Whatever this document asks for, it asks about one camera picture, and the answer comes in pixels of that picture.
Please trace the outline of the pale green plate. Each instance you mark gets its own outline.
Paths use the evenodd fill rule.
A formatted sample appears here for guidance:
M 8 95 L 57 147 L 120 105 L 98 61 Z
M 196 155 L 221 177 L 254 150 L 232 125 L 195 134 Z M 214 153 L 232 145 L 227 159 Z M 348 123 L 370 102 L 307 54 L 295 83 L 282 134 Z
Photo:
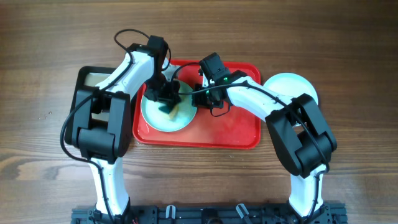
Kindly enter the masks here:
M 145 96 L 141 100 L 141 114 L 145 122 L 152 128 L 162 132 L 174 132 L 186 127 L 195 117 L 197 109 L 192 106 L 191 96 L 180 96 L 171 111 L 166 104 L 148 100 Z

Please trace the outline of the green yellow sponge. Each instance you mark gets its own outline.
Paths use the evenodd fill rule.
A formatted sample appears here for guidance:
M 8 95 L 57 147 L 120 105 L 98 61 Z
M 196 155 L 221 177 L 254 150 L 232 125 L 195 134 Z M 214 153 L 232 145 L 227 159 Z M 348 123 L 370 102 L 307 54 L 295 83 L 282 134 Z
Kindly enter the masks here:
M 167 120 L 173 120 L 179 111 L 179 105 L 168 106 L 163 105 L 158 108 L 161 116 Z

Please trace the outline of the white round plate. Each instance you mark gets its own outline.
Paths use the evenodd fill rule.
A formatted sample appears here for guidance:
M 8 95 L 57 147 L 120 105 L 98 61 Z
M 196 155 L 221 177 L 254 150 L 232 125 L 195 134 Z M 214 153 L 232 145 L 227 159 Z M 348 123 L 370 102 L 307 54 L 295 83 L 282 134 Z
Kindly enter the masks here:
M 279 73 L 268 79 L 263 87 L 267 92 L 273 92 L 273 96 L 284 95 L 290 98 L 297 98 L 302 94 L 310 95 L 315 103 L 319 105 L 318 94 L 314 86 L 304 77 L 295 73 Z

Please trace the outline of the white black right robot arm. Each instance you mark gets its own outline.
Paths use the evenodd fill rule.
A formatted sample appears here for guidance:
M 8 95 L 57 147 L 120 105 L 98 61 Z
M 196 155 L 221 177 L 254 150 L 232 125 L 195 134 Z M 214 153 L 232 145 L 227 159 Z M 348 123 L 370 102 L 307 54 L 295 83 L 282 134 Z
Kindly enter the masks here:
M 302 222 L 314 220 L 323 206 L 323 176 L 337 148 L 334 134 L 316 99 L 288 83 L 293 95 L 272 91 L 241 70 L 211 73 L 200 69 L 203 81 L 192 92 L 195 106 L 213 109 L 227 102 L 262 119 L 275 153 L 290 173 L 289 205 Z

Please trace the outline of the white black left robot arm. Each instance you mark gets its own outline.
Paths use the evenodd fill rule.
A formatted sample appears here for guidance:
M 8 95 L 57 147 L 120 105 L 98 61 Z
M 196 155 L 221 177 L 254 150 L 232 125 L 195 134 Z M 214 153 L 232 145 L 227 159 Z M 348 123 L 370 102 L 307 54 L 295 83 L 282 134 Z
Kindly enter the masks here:
M 117 68 L 84 66 L 78 72 L 70 114 L 60 133 L 63 149 L 80 150 L 78 161 L 89 164 L 98 201 L 92 219 L 124 222 L 130 198 L 123 177 L 123 156 L 132 138 L 132 104 L 142 85 L 146 95 L 170 114 L 181 102 L 177 82 L 165 76 L 170 52 L 164 39 L 150 37 L 132 44 Z

